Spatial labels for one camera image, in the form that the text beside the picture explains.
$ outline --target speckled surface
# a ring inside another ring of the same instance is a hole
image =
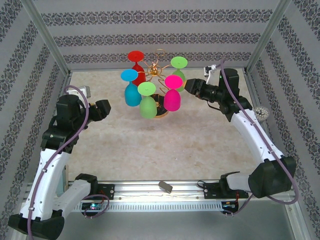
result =
[[[174,70],[166,69],[170,75]],[[90,103],[108,99],[110,115],[80,134],[70,157],[69,180],[80,173],[99,180],[205,180],[232,171],[251,173],[255,162],[240,134],[224,115],[185,90],[181,108],[163,118],[144,119],[125,103],[121,70],[74,72],[71,84],[90,86]],[[250,99],[242,71],[240,94]],[[187,79],[203,69],[184,69]],[[218,84],[216,72],[211,84]]]

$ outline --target patterned wallpaper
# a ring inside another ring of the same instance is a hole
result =
[[[38,167],[64,75],[18,0],[0,0],[0,240]]]
[[[311,239],[320,239],[319,13],[314,0],[291,2],[251,73],[273,141],[297,162]]]
[[[128,68],[129,52],[140,50],[150,60],[159,48],[168,53],[162,59],[166,63],[180,55],[189,67],[203,67],[225,57],[229,66],[245,67],[278,4],[254,0],[246,8],[245,0],[53,2],[35,1],[72,70]]]

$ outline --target striped wall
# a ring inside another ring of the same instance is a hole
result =
[[[297,162],[311,239],[320,239],[319,14],[316,0],[292,1],[251,73],[273,141]]]
[[[18,0],[0,0],[0,240],[38,167],[64,75]]]
[[[279,0],[36,0],[69,68],[132,66],[133,50],[184,56],[189,67],[218,63],[245,67]]]

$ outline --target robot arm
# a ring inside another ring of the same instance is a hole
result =
[[[84,95],[90,96],[89,88],[80,88]],[[80,129],[85,120],[84,99],[79,99],[79,93],[68,91],[56,103],[57,115],[49,124],[49,128],[42,135],[40,161],[28,198],[19,214],[10,216],[8,225],[17,231],[28,234],[27,219],[31,198],[35,190],[37,179],[45,171],[35,195],[32,207],[31,231],[36,237],[55,240],[64,227],[65,218],[74,207],[86,196],[96,194],[98,189],[97,177],[80,174],[73,185],[59,198],[55,199],[56,189],[63,168],[67,164],[74,145],[79,137],[70,142],[52,160],[50,166],[44,169],[45,164],[64,143],[66,143]],[[111,110],[108,100],[100,100],[89,105],[89,117],[85,124],[86,129],[92,121],[101,121]]]
[[[215,67],[204,68],[205,73],[214,71]],[[261,125],[257,121],[255,112],[248,100],[239,95],[239,75],[235,69],[227,68],[224,70],[227,81],[245,112],[253,119],[256,126],[260,129],[267,143],[272,147],[273,152],[287,168],[291,176],[294,176],[296,162],[292,157],[285,157],[284,154],[272,143]],[[256,169],[252,174],[243,174],[240,172],[227,173],[221,176],[220,186],[225,191],[243,190],[251,192],[255,197],[262,198],[277,193],[282,193],[291,189],[292,183],[275,157],[268,150],[266,143],[258,134],[255,126],[248,121],[245,114],[234,102],[229,94],[226,84],[223,80],[222,72],[219,76],[218,86],[207,84],[202,79],[189,79],[186,82],[185,89],[190,94],[195,95],[201,100],[210,103],[217,102],[219,110],[226,116],[239,131],[247,143],[253,158],[256,162]]]

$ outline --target small block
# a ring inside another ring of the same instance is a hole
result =
[[[171,193],[172,188],[173,188],[171,185],[169,185],[168,183],[166,183],[164,181],[159,182],[159,187],[169,194]]]

